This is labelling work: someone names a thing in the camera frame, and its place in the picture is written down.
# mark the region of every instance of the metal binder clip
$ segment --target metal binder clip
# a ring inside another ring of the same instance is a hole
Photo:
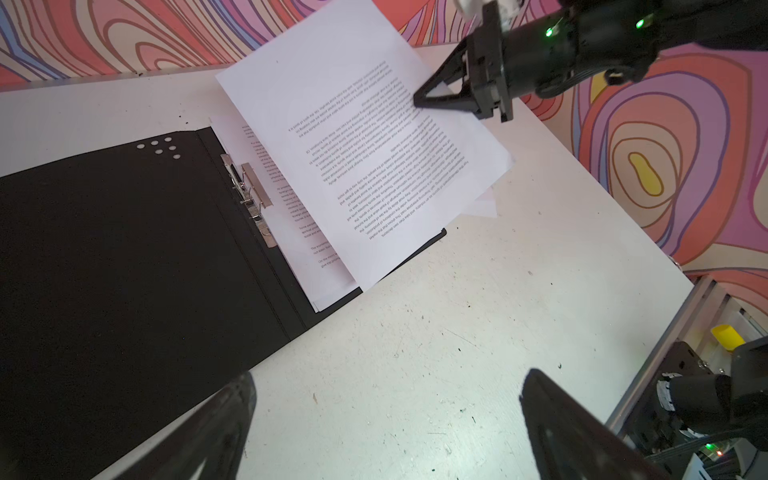
[[[256,228],[259,229],[261,237],[264,239],[264,243],[266,243],[269,248],[277,247],[275,237],[272,235],[269,226],[267,226],[266,220],[264,220],[264,217],[261,216],[261,207],[263,205],[261,198],[259,198],[257,194],[256,198],[254,199],[250,194],[252,190],[255,193],[258,193],[258,190],[254,188],[253,185],[248,187],[245,182],[243,182],[243,179],[240,178],[240,175],[237,173],[237,166],[232,163],[232,158],[229,155],[222,154],[221,160],[224,162],[227,173],[230,175],[230,179],[234,184],[233,189],[235,189],[242,198],[241,203],[248,209],[248,214],[250,215],[251,220],[253,220],[253,222],[256,224]]]
[[[250,164],[242,164],[241,167],[243,168],[243,176],[248,179],[251,189],[256,192],[256,196],[261,200],[261,204],[265,207],[271,207],[272,200],[270,200],[270,196],[266,194],[266,190],[262,187],[259,177],[256,176],[256,172],[253,171]]]

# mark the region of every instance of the white paper sheet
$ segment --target white paper sheet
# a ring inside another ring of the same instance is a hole
[[[315,311],[324,310],[357,288],[357,282],[245,120],[239,115],[210,120],[232,161],[238,166],[250,164],[272,200],[273,204],[263,208],[261,214]]]
[[[462,213],[464,215],[472,215],[473,217],[496,218],[498,212],[496,211],[496,199],[493,197],[493,189],[489,188],[483,192],[483,194],[478,197],[477,200],[469,204]]]
[[[363,290],[511,166],[473,115],[413,107],[430,74],[370,0],[333,0],[217,76]]]

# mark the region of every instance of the colorful wall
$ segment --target colorful wall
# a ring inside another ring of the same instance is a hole
[[[375,0],[412,45],[454,42],[451,0]],[[558,9],[526,0],[520,25]],[[0,0],[0,86],[240,60],[323,0]],[[528,106],[691,276],[768,319],[768,54],[665,51],[640,84],[598,75]]]

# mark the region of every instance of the document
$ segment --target document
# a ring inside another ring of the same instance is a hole
[[[272,205],[261,209],[262,217],[314,310],[324,310],[357,288],[357,282],[245,120],[239,116],[210,120],[238,171],[242,172],[240,166],[248,163],[272,201]]]
[[[217,76],[363,290],[511,166],[473,115],[414,108],[430,74],[370,0],[332,0]]]

